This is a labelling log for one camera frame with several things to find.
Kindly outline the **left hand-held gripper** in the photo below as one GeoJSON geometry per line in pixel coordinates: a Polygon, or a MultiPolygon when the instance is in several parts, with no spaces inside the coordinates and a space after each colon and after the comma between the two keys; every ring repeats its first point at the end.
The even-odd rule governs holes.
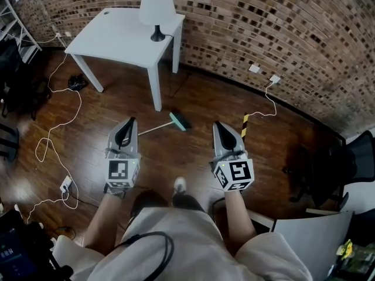
{"type": "Polygon", "coordinates": [[[132,116],[116,125],[108,135],[104,176],[110,189],[134,187],[141,160],[137,152],[138,123],[132,116]]]}

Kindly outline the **green broom with metal handle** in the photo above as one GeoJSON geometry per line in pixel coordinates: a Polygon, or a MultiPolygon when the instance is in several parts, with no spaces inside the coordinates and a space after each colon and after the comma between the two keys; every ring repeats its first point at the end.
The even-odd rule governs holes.
{"type": "Polygon", "coordinates": [[[154,127],[152,129],[149,129],[149,130],[146,130],[146,131],[143,131],[141,133],[138,134],[138,136],[141,136],[141,135],[144,135],[144,134],[147,134],[147,133],[150,133],[150,132],[153,132],[155,130],[158,130],[158,129],[161,129],[161,128],[164,128],[164,127],[167,127],[169,125],[176,125],[182,132],[185,132],[187,130],[189,130],[192,126],[190,124],[190,122],[182,115],[182,113],[180,111],[178,111],[177,109],[175,110],[172,110],[170,113],[169,113],[169,117],[171,119],[170,122],[168,123],[165,123],[163,125],[159,125],[157,127],[154,127]]]}

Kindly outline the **person's right forearm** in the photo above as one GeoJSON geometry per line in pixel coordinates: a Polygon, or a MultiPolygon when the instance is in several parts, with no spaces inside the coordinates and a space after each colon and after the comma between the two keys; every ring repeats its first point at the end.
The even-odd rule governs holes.
{"type": "Polygon", "coordinates": [[[233,254],[257,236],[253,223],[248,216],[246,205],[239,191],[224,193],[227,221],[229,228],[229,242],[233,254]]]}

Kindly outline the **person's left forearm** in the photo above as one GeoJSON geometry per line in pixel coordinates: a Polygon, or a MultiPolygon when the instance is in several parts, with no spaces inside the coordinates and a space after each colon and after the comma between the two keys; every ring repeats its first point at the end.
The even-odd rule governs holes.
{"type": "Polygon", "coordinates": [[[103,255],[115,247],[122,198],[105,194],[84,235],[83,246],[103,255]]]}

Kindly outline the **patterned wristband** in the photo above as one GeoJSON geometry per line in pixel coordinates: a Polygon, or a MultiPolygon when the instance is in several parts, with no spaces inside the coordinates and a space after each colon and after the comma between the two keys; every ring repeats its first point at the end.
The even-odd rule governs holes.
{"type": "Polygon", "coordinates": [[[110,194],[123,199],[126,195],[127,189],[125,187],[108,187],[107,185],[103,189],[104,194],[110,194]]]}

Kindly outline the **person's right shoe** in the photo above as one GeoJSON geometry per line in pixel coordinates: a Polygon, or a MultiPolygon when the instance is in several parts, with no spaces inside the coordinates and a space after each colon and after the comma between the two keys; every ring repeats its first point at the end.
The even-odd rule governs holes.
{"type": "Polygon", "coordinates": [[[184,177],[177,177],[173,185],[173,196],[186,193],[186,180],[184,177]]]}

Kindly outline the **black plastic bag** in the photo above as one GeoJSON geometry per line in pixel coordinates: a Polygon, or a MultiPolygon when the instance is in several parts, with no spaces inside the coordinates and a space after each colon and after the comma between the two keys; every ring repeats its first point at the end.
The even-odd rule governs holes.
{"type": "Polygon", "coordinates": [[[80,91],[88,86],[88,81],[86,81],[82,74],[71,75],[68,80],[68,87],[72,91],[80,91]]]}

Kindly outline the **black office chair with headrest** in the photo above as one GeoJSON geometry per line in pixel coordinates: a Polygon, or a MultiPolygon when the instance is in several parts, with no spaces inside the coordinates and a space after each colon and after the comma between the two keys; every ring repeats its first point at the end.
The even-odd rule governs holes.
{"type": "Polygon", "coordinates": [[[17,83],[3,97],[1,115],[6,118],[9,113],[16,112],[30,115],[31,120],[35,121],[38,110],[51,96],[52,91],[46,78],[17,83]]]}
{"type": "Polygon", "coordinates": [[[15,39],[0,42],[0,78],[8,78],[15,75],[23,66],[18,45],[15,39]]]}

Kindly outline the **black mesh office chair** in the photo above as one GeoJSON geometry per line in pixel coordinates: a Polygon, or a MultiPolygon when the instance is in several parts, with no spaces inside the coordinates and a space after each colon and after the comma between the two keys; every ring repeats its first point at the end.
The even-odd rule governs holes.
{"type": "Polygon", "coordinates": [[[349,194],[343,192],[344,186],[375,181],[375,138],[370,131],[349,144],[324,148],[314,154],[301,146],[299,155],[302,166],[282,168],[300,187],[299,193],[289,198],[292,203],[307,194],[318,208],[333,200],[340,210],[349,199],[349,194]]]}

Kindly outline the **white square table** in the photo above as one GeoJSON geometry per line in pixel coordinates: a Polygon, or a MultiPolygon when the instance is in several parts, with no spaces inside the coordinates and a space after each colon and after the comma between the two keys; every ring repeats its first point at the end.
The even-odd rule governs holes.
{"type": "Polygon", "coordinates": [[[98,92],[104,88],[83,57],[96,57],[147,69],[156,111],[161,111],[158,63],[173,41],[172,72],[179,70],[182,27],[185,15],[161,26],[166,39],[153,42],[154,27],[139,21],[138,8],[105,8],[74,38],[65,49],[98,92]]]}

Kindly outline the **grey desk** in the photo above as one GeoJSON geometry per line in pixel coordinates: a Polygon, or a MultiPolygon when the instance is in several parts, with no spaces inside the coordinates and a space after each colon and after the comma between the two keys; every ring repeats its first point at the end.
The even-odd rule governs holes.
{"type": "Polygon", "coordinates": [[[273,232],[281,234],[310,271],[313,281],[327,278],[336,263],[336,251],[352,220],[350,211],[314,218],[277,220],[273,232]]]}

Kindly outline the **white table lamp black base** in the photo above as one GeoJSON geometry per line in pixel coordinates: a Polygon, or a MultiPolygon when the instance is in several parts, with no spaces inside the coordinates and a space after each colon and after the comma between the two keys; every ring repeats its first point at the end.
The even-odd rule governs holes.
{"type": "Polygon", "coordinates": [[[153,42],[161,42],[166,35],[161,32],[161,25],[171,23],[176,17],[173,0],[141,0],[139,20],[144,25],[153,26],[153,42]]]}

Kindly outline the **black tablet with screen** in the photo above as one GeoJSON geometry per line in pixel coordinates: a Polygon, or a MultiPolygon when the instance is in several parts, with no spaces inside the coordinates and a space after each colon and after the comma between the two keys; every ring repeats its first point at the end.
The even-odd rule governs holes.
{"type": "Polygon", "coordinates": [[[20,212],[0,217],[0,275],[3,281],[71,281],[73,269],[60,266],[53,241],[36,222],[25,224],[20,212]]]}

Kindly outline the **white metal shelf rack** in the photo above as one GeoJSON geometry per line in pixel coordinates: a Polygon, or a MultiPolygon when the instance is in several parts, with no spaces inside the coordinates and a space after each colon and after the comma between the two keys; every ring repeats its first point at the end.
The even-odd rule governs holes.
{"type": "Polygon", "coordinates": [[[29,64],[42,50],[16,14],[10,0],[0,0],[0,44],[14,40],[24,63],[29,64]]]}

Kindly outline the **small yellow object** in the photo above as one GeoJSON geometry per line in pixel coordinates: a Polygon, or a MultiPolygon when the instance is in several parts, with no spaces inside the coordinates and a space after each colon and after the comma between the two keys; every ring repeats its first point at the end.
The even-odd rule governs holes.
{"type": "Polygon", "coordinates": [[[350,257],[353,253],[353,243],[350,239],[348,239],[343,245],[339,246],[336,254],[340,256],[341,260],[350,257]]]}

